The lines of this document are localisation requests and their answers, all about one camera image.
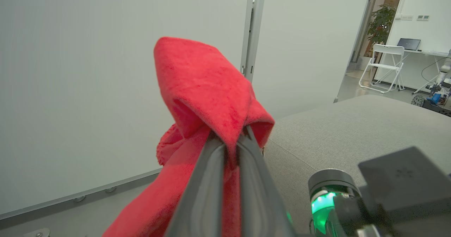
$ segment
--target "floor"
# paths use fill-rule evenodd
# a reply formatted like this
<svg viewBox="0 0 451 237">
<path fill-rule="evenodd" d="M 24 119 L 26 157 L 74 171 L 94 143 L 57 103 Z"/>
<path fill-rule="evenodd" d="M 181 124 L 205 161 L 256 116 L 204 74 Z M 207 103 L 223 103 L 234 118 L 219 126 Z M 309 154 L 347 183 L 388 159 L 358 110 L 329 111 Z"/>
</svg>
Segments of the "floor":
<svg viewBox="0 0 451 237">
<path fill-rule="evenodd" d="M 369 72 L 366 72 L 366 75 L 364 76 L 364 79 L 362 80 L 362 84 L 364 86 L 370 86 L 368 73 Z M 346 72 L 346 75 L 343 78 L 343 82 L 341 83 L 340 91 L 338 92 L 338 101 L 344 101 L 344 100 L 351 99 L 351 98 L 358 97 L 358 96 L 365 95 L 365 94 L 372 94 L 372 95 L 380 95 L 383 97 L 392 98 L 392 99 L 399 100 L 402 102 L 407 102 L 407 103 L 412 102 L 412 98 L 414 97 L 412 95 L 413 91 L 411 91 L 409 89 L 406 89 L 403 91 L 395 90 L 395 91 L 391 91 L 391 92 L 388 92 L 385 94 L 381 94 L 378 91 L 361 88 L 359 86 L 359 80 L 360 80 L 360 77 L 362 76 L 362 74 L 363 74 L 362 70 Z M 427 93 L 424 93 L 422 91 L 418 92 L 417 94 L 423 95 L 425 97 L 428 96 Z"/>
<path fill-rule="evenodd" d="M 370 89 L 359 87 L 359 79 L 362 71 L 346 73 L 341 85 L 338 101 L 344 101 L 364 94 L 375 94 L 389 97 L 399 101 L 410 103 L 412 91 L 393 91 L 381 94 Z M 369 75 L 365 75 L 363 83 L 369 85 Z M 0 236 L 17 237 L 37 229 L 49 228 L 51 236 L 65 237 L 99 237 L 103 231 L 113 222 L 118 213 L 138 194 L 148 183 L 139 186 L 124 187 L 124 190 L 113 192 L 109 197 L 96 199 L 87 197 L 84 201 L 74 205 L 68 201 L 69 208 L 50 208 L 47 211 L 28 213 L 13 219 L 0 221 Z"/>
</svg>

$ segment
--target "red towel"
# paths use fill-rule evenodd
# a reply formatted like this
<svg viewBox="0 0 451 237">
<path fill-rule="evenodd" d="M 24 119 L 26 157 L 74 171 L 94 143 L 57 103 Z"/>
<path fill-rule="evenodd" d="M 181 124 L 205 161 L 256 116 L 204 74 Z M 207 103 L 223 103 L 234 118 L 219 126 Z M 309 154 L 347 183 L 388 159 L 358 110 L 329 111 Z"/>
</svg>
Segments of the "red towel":
<svg viewBox="0 0 451 237">
<path fill-rule="evenodd" d="M 222 236 L 240 236 L 236 143 L 243 127 L 251 125 L 264 146 L 274 120 L 256 101 L 251 83 L 216 48 L 165 37 L 153 53 L 161 95 L 175 119 L 156 149 L 164 167 L 103 236 L 163 236 L 211 129 L 230 152 L 224 168 Z"/>
</svg>

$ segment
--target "gray table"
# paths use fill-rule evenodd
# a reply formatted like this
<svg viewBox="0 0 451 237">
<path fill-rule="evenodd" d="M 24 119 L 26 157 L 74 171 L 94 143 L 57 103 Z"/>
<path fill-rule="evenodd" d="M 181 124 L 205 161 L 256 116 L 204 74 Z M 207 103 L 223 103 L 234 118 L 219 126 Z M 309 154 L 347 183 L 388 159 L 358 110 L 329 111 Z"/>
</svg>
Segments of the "gray table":
<svg viewBox="0 0 451 237">
<path fill-rule="evenodd" d="M 365 181 L 357 164 L 417 146 L 451 173 L 451 118 L 401 101 L 364 95 L 276 120 L 265 160 L 299 233 L 311 218 L 307 180 L 338 168 Z"/>
</svg>

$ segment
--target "chair backrest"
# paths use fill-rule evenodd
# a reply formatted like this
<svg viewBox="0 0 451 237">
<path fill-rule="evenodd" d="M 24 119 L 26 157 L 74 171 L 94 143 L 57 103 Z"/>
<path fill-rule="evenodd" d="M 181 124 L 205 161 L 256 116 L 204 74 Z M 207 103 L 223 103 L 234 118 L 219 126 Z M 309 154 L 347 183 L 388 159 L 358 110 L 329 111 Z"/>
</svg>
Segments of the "chair backrest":
<svg viewBox="0 0 451 237">
<path fill-rule="evenodd" d="M 388 46 L 388 45 L 382 45 L 382 44 L 374 44 L 372 49 L 373 49 L 373 53 L 381 52 L 381 53 L 387 53 L 387 54 L 393 54 L 393 55 L 403 55 L 404 54 L 403 46 Z"/>
</svg>

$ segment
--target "blue object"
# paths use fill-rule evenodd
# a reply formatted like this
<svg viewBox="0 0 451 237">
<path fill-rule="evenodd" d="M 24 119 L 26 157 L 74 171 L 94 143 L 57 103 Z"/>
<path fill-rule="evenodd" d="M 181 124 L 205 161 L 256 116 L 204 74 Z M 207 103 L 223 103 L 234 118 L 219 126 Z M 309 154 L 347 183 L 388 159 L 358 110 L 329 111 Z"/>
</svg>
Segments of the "blue object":
<svg viewBox="0 0 451 237">
<path fill-rule="evenodd" d="M 426 100 L 430 101 L 432 104 L 437 105 L 438 104 L 438 100 L 440 99 L 441 94 L 434 94 L 432 96 L 432 98 L 427 97 Z"/>
</svg>

